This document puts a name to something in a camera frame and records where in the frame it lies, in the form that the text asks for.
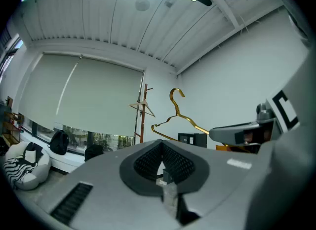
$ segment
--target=coat rack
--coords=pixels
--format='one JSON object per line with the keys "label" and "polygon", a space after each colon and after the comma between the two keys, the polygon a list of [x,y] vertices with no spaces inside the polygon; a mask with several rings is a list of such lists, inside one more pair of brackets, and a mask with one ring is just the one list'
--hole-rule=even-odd
{"label": "coat rack", "polygon": [[[144,91],[144,99],[143,99],[143,101],[142,101],[142,102],[138,102],[138,101],[137,101],[138,104],[131,104],[131,105],[129,105],[129,106],[131,106],[132,108],[135,108],[135,107],[133,107],[133,106],[135,106],[135,105],[140,105],[140,104],[143,106],[143,108],[142,108],[142,110],[141,110],[142,126],[141,126],[141,130],[140,130],[140,135],[135,132],[135,135],[137,135],[138,137],[140,137],[140,143],[143,143],[143,142],[144,142],[145,113],[147,113],[147,112],[146,112],[146,105],[147,105],[147,107],[148,107],[148,104],[147,104],[147,102],[146,102],[146,98],[147,98],[147,91],[149,91],[149,90],[151,90],[151,89],[153,89],[153,88],[149,88],[149,89],[148,89],[148,88],[147,88],[147,84],[145,84],[145,91]],[[149,109],[149,111],[150,111],[152,114],[150,114],[150,113],[147,113],[147,114],[149,114],[149,115],[155,117],[155,115],[153,114],[153,112],[150,110],[149,107],[148,107],[148,109]]]}

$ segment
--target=ceiling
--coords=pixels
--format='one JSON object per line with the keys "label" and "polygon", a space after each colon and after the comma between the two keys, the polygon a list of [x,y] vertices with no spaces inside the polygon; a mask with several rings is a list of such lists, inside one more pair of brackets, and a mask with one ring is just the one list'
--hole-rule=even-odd
{"label": "ceiling", "polygon": [[81,38],[144,53],[182,72],[280,0],[26,0],[16,14],[29,42]]}

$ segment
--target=coat hanger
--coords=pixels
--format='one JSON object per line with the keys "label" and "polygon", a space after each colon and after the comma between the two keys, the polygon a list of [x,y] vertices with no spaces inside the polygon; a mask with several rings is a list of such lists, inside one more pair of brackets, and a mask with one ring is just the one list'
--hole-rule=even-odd
{"label": "coat hanger", "polygon": [[[138,106],[139,106],[139,105],[145,105],[145,106],[148,108],[148,110],[151,112],[151,114],[148,113],[148,112],[145,112],[145,111],[143,111],[143,110],[138,109]],[[146,100],[144,100],[144,101],[142,101],[142,102],[138,102],[138,101],[137,101],[137,103],[135,103],[135,104],[129,104],[129,106],[131,106],[132,108],[135,108],[134,106],[137,106],[137,108],[135,108],[136,110],[139,110],[139,111],[141,111],[141,112],[144,112],[144,113],[147,113],[147,114],[149,114],[149,115],[151,115],[151,116],[156,117],[155,114],[152,112],[152,110],[150,110],[150,108],[149,108],[148,103],[147,103]]]}
{"label": "coat hanger", "polygon": [[171,138],[171,137],[169,137],[169,136],[167,136],[167,135],[164,135],[164,134],[162,134],[162,133],[159,133],[159,132],[155,131],[154,126],[156,126],[156,127],[157,127],[157,126],[160,126],[160,125],[162,125],[162,124],[165,124],[165,123],[169,122],[173,117],[179,116],[179,117],[181,117],[181,118],[186,119],[188,122],[190,122],[191,125],[194,126],[195,129],[200,130],[200,131],[203,132],[203,133],[209,134],[209,132],[208,132],[207,130],[205,130],[205,129],[199,127],[197,124],[195,124],[195,122],[194,122],[191,118],[186,117],[186,116],[180,114],[179,106],[177,105],[176,101],[174,101],[174,99],[173,99],[173,93],[174,93],[175,90],[179,91],[179,93],[180,93],[180,95],[181,95],[182,97],[185,97],[185,95],[183,94],[182,90],[179,89],[179,88],[173,88],[173,89],[170,91],[169,97],[170,97],[170,100],[171,100],[171,102],[174,104],[174,107],[175,107],[175,109],[176,109],[176,115],[169,117],[166,122],[163,122],[163,123],[160,123],[160,124],[152,125],[152,131],[153,131],[154,133],[157,133],[157,134],[159,134],[159,135],[161,135],[161,136],[163,136],[163,137],[169,139],[169,140],[178,141],[178,140],[175,140],[175,139],[173,139],[173,138]]}

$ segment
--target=black sticker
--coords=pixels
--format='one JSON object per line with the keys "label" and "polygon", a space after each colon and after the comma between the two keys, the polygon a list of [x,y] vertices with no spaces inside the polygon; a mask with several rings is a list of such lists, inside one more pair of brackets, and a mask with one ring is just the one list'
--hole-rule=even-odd
{"label": "black sticker", "polygon": [[285,102],[287,101],[287,97],[282,90],[272,100],[276,104],[276,107],[278,108],[278,110],[279,110],[279,112],[280,112],[280,114],[285,122],[287,129],[290,130],[298,123],[298,118],[295,117],[292,121],[290,121],[288,119],[288,116],[286,115],[286,112],[280,103],[281,98],[283,98]]}

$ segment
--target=bean bag chair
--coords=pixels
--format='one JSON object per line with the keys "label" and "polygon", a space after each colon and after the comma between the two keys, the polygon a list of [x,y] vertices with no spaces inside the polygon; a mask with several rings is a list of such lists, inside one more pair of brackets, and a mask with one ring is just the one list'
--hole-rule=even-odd
{"label": "bean bag chair", "polygon": [[13,188],[31,190],[47,179],[50,166],[45,149],[35,143],[20,142],[5,154],[3,168]]}

